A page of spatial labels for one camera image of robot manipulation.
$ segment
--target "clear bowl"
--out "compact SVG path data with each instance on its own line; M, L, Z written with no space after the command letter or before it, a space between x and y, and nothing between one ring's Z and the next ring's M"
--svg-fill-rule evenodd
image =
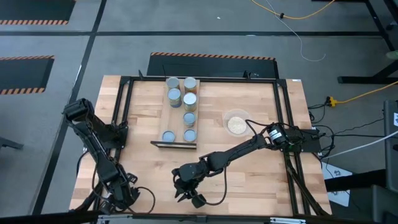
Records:
M243 120L246 120L246 119L251 119L250 114L241 109L234 109L234 110L231 110L231 111L225 113L223 116L223 126L224 126L225 130L228 132L228 134L230 134L232 136L236 136L236 137L242 137L242 136L248 135L251 132L251 130L246 123L245 123L246 129L241 134L235 134L229 130L228 121L233 117L239 117Z

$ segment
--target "yellow cable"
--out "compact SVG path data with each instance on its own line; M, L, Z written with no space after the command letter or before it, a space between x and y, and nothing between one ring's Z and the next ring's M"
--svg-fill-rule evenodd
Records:
M380 90L389 88L390 86L393 86L393 85L395 85L395 84L397 84L397 83L398 83L398 81L393 82L393 83L391 83L390 85L386 85L386 86L383 87L383 88L380 88L380 89L377 89L377 90L369 91L369 92L367 92L367 93L364 93L364 94L359 95L359 96L355 96L355 97L353 97L353 98L351 98L351 99L348 99L348 100L345 100L345 101L338 101L338 100L335 100L335 104L338 104L338 103L348 103L348 102L353 101L353 100L356 100L356 99L358 99L358 98L360 98L360 97L362 97L362 96L366 96L366 95L369 95L369 94L371 94L371 93L375 93L375 92L377 92L377 91L380 91Z
M257 3L255 0L251 0L251 1L252 1L254 4L256 4L256 5L260 6L260 7L262 7L263 9L265 9L265 10L267 10L267 11L269 11L269 12L271 12L271 13L277 15L277 16L280 16L279 13L274 12L274 11L268 9L267 7L265 7L265 6L263 6L263 5L259 4L259 3ZM314 12L314 13L312 13L312 14L309 14L309 15L307 15L307 16L304 16L304 17L290 17L290 16L285 16L285 15L284 15L284 18L288 18L288 19L306 19L306 18L309 18L309 17L311 17L311 16L313 16L313 15L315 15L315 14L318 14L320 11L326 9L328 6L330 6L331 3L335 2L335 1L336 1L336 0L332 0L332 1L329 2L326 6L323 6L323 7L322 7L321 9L319 9L318 11L316 11L316 12Z

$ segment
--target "white cable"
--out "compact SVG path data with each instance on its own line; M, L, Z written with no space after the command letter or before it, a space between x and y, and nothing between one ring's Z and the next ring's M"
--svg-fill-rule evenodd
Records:
M266 1L268 2L268 5L271 7L271 9L272 9L274 12L276 12L275 9L272 7L271 3L269 3L268 0L266 0ZM305 60L310 61L310 62L319 62L319 61L322 61L323 59L325 59L326 54L323 54L323 57L322 57L321 59L318 59L318 60L311 60L311 59L308 59L308 58L304 57L304 55L303 55L303 41L301 40L300 36L299 36L298 34L296 34L296 32L294 32L294 31L292 30L292 28L290 28L284 21L282 21L281 19L279 19L279 17L277 17L276 14L274 14L274 16L275 16L275 18L277 18L281 23L283 23L287 28L289 28L290 31L292 31L292 32L298 37L298 39L300 40L300 54L301 54L301 57L302 57L302 58L304 58Z
M369 143L369 144L366 144L366 145L363 145L363 146L358 146L358 147L355 147L355 148L353 148L353 149L348 149L347 151L339 152L339 153L337 153L337 154L334 154L334 155L332 155L332 156L325 157L325 158L323 158L323 159L330 159L330 158L332 158L332 157L339 156L339 155L342 155L342 154L347 153L347 152L352 152L352 151L354 151L354 150L361 149L361 148L363 148L363 147L371 146L371 145L376 144L376 143L378 143L378 142L384 141L384 140L386 140L387 138L391 138L391 137L393 137L393 136L396 135L396 134L398 134L398 131L396 131L396 132L394 132L394 133L392 133L392 134L390 134L390 135L388 135L388 136L386 136L386 137L384 137L384 138L381 138L381 139L379 139L379 140L377 140L377 141L371 142L371 143Z

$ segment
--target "wooden board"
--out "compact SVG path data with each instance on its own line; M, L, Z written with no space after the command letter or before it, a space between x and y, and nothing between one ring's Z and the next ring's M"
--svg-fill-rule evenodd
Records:
M183 100L183 96L185 95L184 90L184 79L180 79L180 90L181 90L181 100ZM166 83L164 83L164 97L163 97L163 105L162 105L162 115L160 116L160 131L158 141L162 141L162 136L165 131L173 131L175 135L175 141L178 142L186 142L184 140L183 135L184 132L188 129L192 129L197 133L198 136L198 111L199 111L199 99L200 99L200 81L197 80L197 109L193 112L195 115L196 121L195 125L191 128L187 128L184 125L183 116L186 113L184 108L184 103L181 104L178 108L173 108L170 106L170 101L167 96L169 89L167 88Z
M99 91L95 113L105 123L109 123L112 118L119 80L120 76L105 76ZM294 123L301 128L309 128L311 122L301 82L287 80L287 87ZM164 82L134 82L128 115L129 137L120 162L126 172L138 176L136 186L148 187L155 193L156 206L153 213L291 216L283 155L279 151L267 149L258 150L231 163L227 170L228 194L221 205L196 209L188 200L177 203L177 199L174 198L172 169L188 162L197 162L200 156L209 152L225 151L250 138L229 135L223 127L223 113L237 108L246 110L260 123L277 122L271 84L201 82L200 91L200 135L197 150L161 150L151 145L150 141L159 135ZM283 105L281 88L279 93ZM282 109L286 121L284 106ZM309 191L323 209L331 213L319 161L306 153L303 153L301 158ZM90 155L83 158L70 208L79 206L91 192L94 166ZM303 212L300 191L296 189L299 210ZM206 179L197 190L208 202L219 201L224 191L223 175ZM151 195L142 191L139 200L131 208L137 212L146 212L151 205Z

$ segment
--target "black floor mat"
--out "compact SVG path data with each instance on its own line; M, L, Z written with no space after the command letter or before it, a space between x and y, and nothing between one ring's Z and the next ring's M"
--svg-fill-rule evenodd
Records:
M0 25L65 25L74 0L0 0Z
M272 57L165 52L151 53L147 75L242 78L244 71L251 72L251 78L279 78Z
M0 58L0 95L44 92L54 56Z

